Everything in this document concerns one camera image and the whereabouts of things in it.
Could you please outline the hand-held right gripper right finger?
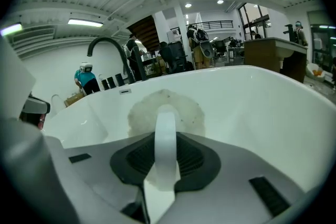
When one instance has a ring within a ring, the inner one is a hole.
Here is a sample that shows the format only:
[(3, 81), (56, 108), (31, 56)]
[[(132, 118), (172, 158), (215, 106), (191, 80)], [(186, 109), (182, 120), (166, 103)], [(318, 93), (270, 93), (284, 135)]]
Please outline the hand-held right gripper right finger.
[(304, 196), (288, 176), (244, 148), (180, 133), (180, 180), (160, 223), (268, 223)]

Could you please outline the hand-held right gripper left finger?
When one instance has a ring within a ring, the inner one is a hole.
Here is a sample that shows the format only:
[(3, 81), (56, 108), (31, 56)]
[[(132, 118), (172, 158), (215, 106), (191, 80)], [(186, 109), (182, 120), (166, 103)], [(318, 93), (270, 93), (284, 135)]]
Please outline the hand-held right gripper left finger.
[(65, 150), (79, 177), (108, 205), (141, 223), (150, 223), (144, 180), (154, 164), (154, 136)]

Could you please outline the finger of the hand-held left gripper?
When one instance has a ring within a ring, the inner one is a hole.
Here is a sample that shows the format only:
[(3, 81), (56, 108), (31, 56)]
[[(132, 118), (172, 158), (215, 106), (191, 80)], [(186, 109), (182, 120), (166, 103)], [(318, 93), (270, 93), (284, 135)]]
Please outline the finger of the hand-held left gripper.
[(29, 96), (23, 106), (22, 112), (28, 114), (48, 114), (50, 104), (39, 98)]

